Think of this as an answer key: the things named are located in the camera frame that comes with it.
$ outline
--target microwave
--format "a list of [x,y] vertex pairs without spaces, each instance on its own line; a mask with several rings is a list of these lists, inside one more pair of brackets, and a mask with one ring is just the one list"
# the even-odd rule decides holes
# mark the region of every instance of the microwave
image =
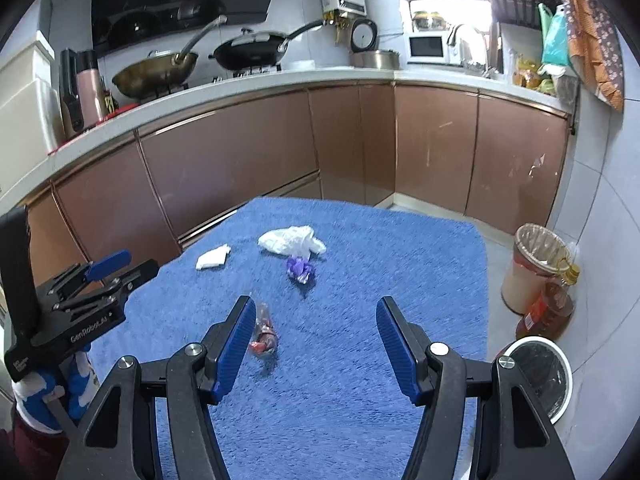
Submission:
[[449,44],[451,30],[428,30],[406,34],[406,52],[409,63],[427,63],[459,66],[460,49]]

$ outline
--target blue gripper pad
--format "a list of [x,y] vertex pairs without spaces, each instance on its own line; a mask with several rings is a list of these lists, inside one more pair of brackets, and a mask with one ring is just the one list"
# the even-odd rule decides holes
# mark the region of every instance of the blue gripper pad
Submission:
[[129,251],[118,251],[101,259],[99,262],[91,264],[84,276],[88,282],[99,282],[130,263],[131,253]]
[[238,321],[231,329],[229,337],[220,352],[218,368],[216,373],[216,383],[213,385],[212,394],[216,402],[220,402],[222,397],[228,394],[234,387],[238,369],[242,364],[244,353],[249,346],[249,341],[254,333],[255,327],[255,302],[249,300],[244,305]]
[[376,324],[400,390],[415,404],[420,397],[415,359],[383,300],[376,307]]

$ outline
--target purple crumpled wrapper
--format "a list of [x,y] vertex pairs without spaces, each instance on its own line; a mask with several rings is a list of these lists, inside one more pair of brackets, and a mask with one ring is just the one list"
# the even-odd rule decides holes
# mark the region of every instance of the purple crumpled wrapper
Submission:
[[308,260],[300,256],[290,256],[287,258],[287,276],[306,285],[310,278],[316,276],[316,269]]

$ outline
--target carpet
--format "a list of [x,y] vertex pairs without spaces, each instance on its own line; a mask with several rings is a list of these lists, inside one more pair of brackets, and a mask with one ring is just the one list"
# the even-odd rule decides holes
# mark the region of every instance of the carpet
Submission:
[[[264,232],[311,225],[327,252],[314,286],[294,284]],[[195,270],[222,244],[224,267]],[[467,222],[342,202],[257,198],[136,290],[127,320],[94,342],[100,378],[124,354],[171,356],[225,319],[241,294],[265,302],[280,339],[275,364],[247,353],[233,390],[210,413],[232,479],[397,479],[422,409],[398,387],[376,329],[392,296],[409,322],[463,357],[484,359],[488,289],[484,242]],[[475,411],[467,401],[462,447]],[[175,479],[166,403],[157,400],[164,477]]]

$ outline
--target dark red cloth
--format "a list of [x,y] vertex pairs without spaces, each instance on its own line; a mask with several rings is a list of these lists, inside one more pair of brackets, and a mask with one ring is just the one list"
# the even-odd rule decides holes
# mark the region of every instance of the dark red cloth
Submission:
[[68,446],[66,436],[33,430],[15,410],[12,419],[13,431],[0,431],[2,477],[8,480],[54,480]]

